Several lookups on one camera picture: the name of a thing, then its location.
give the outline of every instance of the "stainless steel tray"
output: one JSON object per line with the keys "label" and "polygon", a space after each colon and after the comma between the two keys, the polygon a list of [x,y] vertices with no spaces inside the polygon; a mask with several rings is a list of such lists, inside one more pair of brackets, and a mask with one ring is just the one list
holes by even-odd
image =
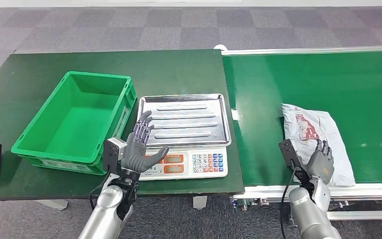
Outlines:
{"label": "stainless steel tray", "polygon": [[138,119],[151,111],[154,129],[148,147],[230,145],[230,131],[222,94],[145,96]]}

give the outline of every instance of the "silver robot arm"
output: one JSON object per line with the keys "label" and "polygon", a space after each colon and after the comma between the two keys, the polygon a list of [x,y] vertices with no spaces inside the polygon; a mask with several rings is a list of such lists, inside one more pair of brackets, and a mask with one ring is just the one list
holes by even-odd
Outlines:
{"label": "silver robot arm", "polygon": [[341,239],[327,218],[330,204],[330,182],[334,167],[332,149],[327,141],[317,140],[310,161],[304,165],[289,139],[279,143],[285,163],[295,170],[301,186],[288,196],[290,208],[302,239]]}
{"label": "silver robot arm", "polygon": [[117,239],[132,214],[140,174],[167,155],[169,149],[164,147],[155,155],[145,157],[152,130],[150,114],[150,111],[143,113],[127,142],[114,137],[103,143],[106,181],[95,207],[91,200],[93,212],[79,239]]}

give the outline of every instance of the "gray carpet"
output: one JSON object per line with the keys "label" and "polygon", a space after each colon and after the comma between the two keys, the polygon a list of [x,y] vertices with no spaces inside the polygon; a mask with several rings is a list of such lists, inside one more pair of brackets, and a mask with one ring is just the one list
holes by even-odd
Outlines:
{"label": "gray carpet", "polygon": [[[382,45],[382,7],[303,8],[0,8],[0,66],[25,52],[229,49]],[[88,202],[65,211],[36,202],[0,202],[0,238],[76,238]],[[343,238],[382,238],[382,222],[338,222]],[[297,229],[286,227],[288,238]],[[232,209],[228,197],[142,198],[125,227],[126,239],[280,238],[278,206]]]}

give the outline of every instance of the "green plastic crate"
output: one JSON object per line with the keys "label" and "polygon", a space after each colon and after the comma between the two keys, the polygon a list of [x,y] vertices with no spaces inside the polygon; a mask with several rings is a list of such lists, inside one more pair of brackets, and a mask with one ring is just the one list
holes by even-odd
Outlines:
{"label": "green plastic crate", "polygon": [[136,99],[129,76],[67,72],[11,151],[34,166],[102,175],[103,141],[122,134]]}

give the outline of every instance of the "white plastic package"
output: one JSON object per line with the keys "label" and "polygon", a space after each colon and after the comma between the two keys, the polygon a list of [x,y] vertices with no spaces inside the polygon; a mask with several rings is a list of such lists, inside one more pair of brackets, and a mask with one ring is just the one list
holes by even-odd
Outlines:
{"label": "white plastic package", "polygon": [[316,139],[327,140],[332,148],[335,167],[329,185],[355,186],[351,162],[337,125],[330,114],[323,111],[304,110],[288,104],[282,104],[282,111],[285,117],[285,137],[292,141],[303,164],[308,163],[314,152],[317,146]]}

